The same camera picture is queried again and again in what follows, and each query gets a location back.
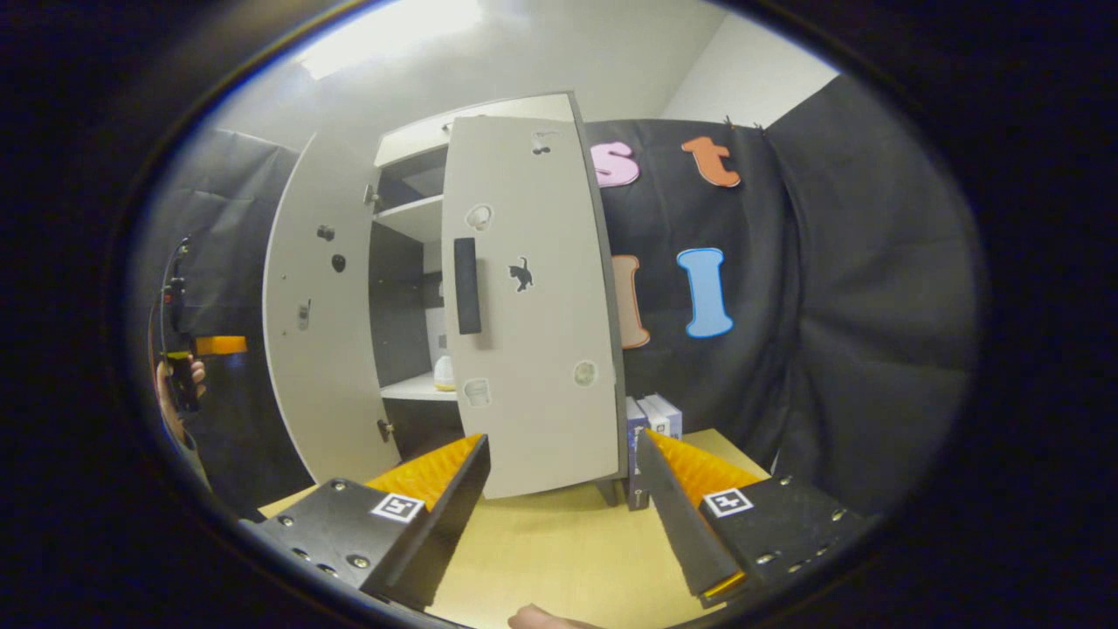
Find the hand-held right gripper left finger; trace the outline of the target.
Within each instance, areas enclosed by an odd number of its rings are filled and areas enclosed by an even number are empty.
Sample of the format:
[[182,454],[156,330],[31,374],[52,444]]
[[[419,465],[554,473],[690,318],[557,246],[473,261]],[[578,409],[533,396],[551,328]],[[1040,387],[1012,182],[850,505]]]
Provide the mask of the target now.
[[468,435],[371,482],[328,479],[252,532],[318,576],[421,612],[434,604],[490,468],[487,436]]

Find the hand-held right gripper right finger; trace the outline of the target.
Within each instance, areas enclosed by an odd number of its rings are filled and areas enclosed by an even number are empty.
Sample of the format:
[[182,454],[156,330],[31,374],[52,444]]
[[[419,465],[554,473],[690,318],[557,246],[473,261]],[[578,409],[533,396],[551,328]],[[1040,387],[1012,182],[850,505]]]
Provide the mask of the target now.
[[879,521],[792,475],[762,479],[667,435],[639,433],[636,458],[686,588],[707,608],[786,588]]

